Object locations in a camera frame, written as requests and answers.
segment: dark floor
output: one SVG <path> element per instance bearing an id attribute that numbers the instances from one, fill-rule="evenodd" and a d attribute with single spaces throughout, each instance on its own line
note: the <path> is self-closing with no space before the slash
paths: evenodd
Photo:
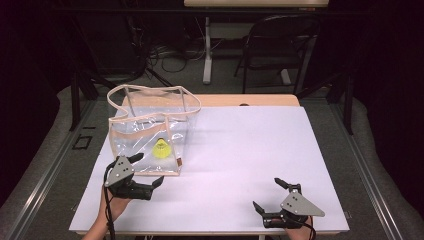
<path id="1" fill-rule="evenodd" d="M 154 70 L 174 85 L 182 85 L 195 94 L 241 93 L 241 76 L 232 76 L 238 59 L 219 58 L 219 51 L 220 48 L 217 47 L 215 53 L 218 57 L 213 62 L 210 85 L 202 83 L 203 58 L 190 60 L 185 64 L 168 58 L 165 62 L 160 60 Z M 261 83 L 279 81 L 275 73 L 250 76 L 261 80 Z M 131 84 L 162 86 L 159 81 L 147 75 Z M 54 126 L 21 182 L 0 210 L 0 239 L 57 239 L 59 236 L 60 239 L 80 238 L 69 232 L 68 227 L 108 130 L 105 101 L 108 89 L 100 85 L 97 88 L 100 93 L 97 101 L 86 101 L 81 97 L 81 102 L 86 107 L 81 125 L 74 132 L 68 132 L 71 124 L 70 91 L 65 89 L 59 94 L 61 109 Z M 291 89 L 287 87 L 248 90 L 248 93 L 290 92 Z M 424 223 L 403 199 L 381 166 L 373 147 L 366 109 L 360 102 L 354 102 L 354 135 L 346 135 L 345 129 L 340 125 L 339 106 L 328 105 L 323 98 L 325 93 L 326 89 L 323 89 L 300 102 L 310 118 L 342 207 L 347 216 L 350 216 L 348 223 L 351 230 L 337 236 L 319 236 L 317 239 L 421 239 L 424 235 Z M 79 136 L 87 135 L 92 136 L 87 149 L 72 148 Z M 55 168 L 56 171 L 50 171 L 55 174 L 47 174 L 46 169 L 49 168 Z M 48 184 L 43 186 L 40 183 L 43 179 Z"/>

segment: white stand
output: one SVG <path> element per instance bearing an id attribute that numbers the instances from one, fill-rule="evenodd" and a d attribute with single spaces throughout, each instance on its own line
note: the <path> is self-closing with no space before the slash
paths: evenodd
<path id="1" fill-rule="evenodd" d="M 211 75 L 212 75 L 212 58 L 211 58 L 211 35 L 210 35 L 210 22 L 209 17 L 206 18 L 205 23 L 205 69 L 203 71 L 203 84 L 211 83 Z"/>

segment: black wire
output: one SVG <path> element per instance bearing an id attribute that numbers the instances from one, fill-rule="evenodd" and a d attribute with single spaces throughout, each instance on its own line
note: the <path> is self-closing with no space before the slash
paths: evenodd
<path id="1" fill-rule="evenodd" d="M 106 167 L 106 171 L 105 171 L 105 175 L 103 177 L 103 182 L 105 183 L 107 180 L 107 176 L 108 173 L 110 171 L 110 169 L 115 166 L 115 162 L 109 164 L 109 166 Z M 109 200 L 109 194 L 108 194 L 108 190 L 107 187 L 105 185 L 103 185 L 103 194 L 105 196 L 105 202 L 106 202 L 106 209 L 105 209 L 105 214 L 106 214 L 106 219 L 107 219 L 107 227 L 109 229 L 109 234 L 110 234 L 110 239 L 111 240 L 115 240 L 115 227 L 113 225 L 113 219 L 112 219 L 112 210 L 110 208 L 110 202 L 112 201 L 112 199 Z"/>

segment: black chair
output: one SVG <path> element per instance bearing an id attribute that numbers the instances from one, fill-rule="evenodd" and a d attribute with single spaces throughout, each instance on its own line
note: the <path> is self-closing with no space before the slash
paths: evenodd
<path id="1" fill-rule="evenodd" d="M 296 93 L 307 43 L 318 34 L 319 28 L 319 20 L 312 15 L 269 16 L 255 23 L 245 37 L 243 56 L 234 73 L 236 77 L 243 67 L 243 93 L 248 69 L 275 69 L 278 73 L 283 69 L 298 69 L 296 81 L 291 84 Z"/>

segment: white table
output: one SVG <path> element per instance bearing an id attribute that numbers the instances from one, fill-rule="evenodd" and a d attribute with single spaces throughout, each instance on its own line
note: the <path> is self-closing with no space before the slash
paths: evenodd
<path id="1" fill-rule="evenodd" d="M 199 97 L 208 101 L 219 95 Z M 252 201 L 267 212 L 280 211 L 288 195 L 278 177 L 302 185 L 303 195 L 326 216 L 314 218 L 318 234 L 348 231 L 344 213 L 302 107 L 287 95 L 223 95 L 231 102 L 263 105 L 203 107 L 184 152 L 180 176 L 165 177 L 151 201 L 133 200 L 115 222 L 127 235 L 279 235 L 265 229 Z M 70 226 L 84 234 L 93 223 L 106 166 L 112 161 L 106 140 Z M 157 177 L 136 176 L 150 184 Z"/>
<path id="2" fill-rule="evenodd" d="M 329 0 L 184 0 L 186 7 L 284 7 L 284 8 L 325 8 Z M 252 24 L 218 23 L 212 26 L 209 17 L 205 22 L 205 68 L 203 72 L 203 83 L 211 83 L 212 55 L 211 38 L 241 38 L 249 33 Z"/>

